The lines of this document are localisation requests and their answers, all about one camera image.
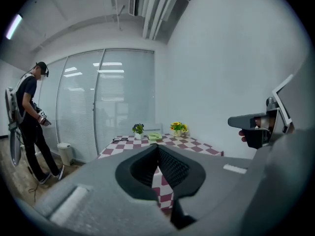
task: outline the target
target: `black cap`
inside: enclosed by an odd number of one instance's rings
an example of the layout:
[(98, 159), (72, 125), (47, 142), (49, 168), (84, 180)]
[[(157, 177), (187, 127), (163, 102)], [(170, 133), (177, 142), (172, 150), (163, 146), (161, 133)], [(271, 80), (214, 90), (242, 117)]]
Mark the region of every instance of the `black cap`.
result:
[(38, 62), (36, 63), (36, 65), (38, 65), (42, 70), (44, 70), (44, 72), (46, 72), (47, 69), (47, 65), (44, 62)]

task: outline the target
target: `black t-shirt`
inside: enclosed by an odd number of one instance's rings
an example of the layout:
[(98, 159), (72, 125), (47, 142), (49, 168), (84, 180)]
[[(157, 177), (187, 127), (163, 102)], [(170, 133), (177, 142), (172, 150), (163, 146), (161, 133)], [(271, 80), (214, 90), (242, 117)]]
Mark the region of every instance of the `black t-shirt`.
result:
[[(21, 116), (23, 116), (23, 113), (24, 113), (24, 108), (22, 106), (24, 93), (26, 92), (31, 95), (30, 104), (33, 106), (32, 100), (36, 91), (36, 87), (37, 87), (37, 80), (35, 79), (34, 76), (29, 76), (22, 82), (18, 91), (16, 92), (16, 99), (18, 102), (18, 107), (19, 107)], [(23, 123), (35, 124), (35, 125), (38, 124), (37, 120), (34, 117), (30, 116), (27, 112), (25, 113)]]

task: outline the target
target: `glass wall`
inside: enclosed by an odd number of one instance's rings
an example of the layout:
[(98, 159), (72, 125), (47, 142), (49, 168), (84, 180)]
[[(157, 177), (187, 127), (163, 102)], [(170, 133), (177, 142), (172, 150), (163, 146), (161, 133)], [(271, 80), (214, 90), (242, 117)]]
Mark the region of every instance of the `glass wall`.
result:
[(70, 143), (74, 158), (90, 162), (97, 157), (94, 135), (94, 95), (103, 50), (68, 57), (57, 96), (59, 142)]
[(106, 49), (95, 94), (95, 131), (101, 153), (136, 123), (155, 123), (154, 53)]
[(57, 132), (56, 132), (56, 99), (58, 85), (66, 58), (58, 60), (48, 65), (49, 77), (41, 83), (38, 106), (45, 112), (51, 122), (48, 127), (42, 127), (45, 140), (50, 150), (58, 152)]

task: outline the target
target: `red and white tablecloth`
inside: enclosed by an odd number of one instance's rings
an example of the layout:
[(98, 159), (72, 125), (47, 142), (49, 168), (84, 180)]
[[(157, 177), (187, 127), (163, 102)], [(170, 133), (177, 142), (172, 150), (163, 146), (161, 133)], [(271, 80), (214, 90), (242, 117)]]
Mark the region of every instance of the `red and white tablecloth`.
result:
[[(99, 155), (99, 159), (127, 151), (128, 149), (145, 147), (152, 143), (171, 145), (207, 155), (223, 156), (222, 150), (185, 135), (181, 137), (173, 137), (170, 134), (164, 134), (160, 141), (150, 141), (147, 136), (144, 136), (142, 140), (138, 140), (134, 136), (117, 136), (116, 138), (128, 138), (128, 141), (110, 143)], [(157, 168), (154, 174), (152, 188), (157, 193), (158, 205), (161, 209), (173, 207), (173, 190), (165, 180), (159, 168)]]

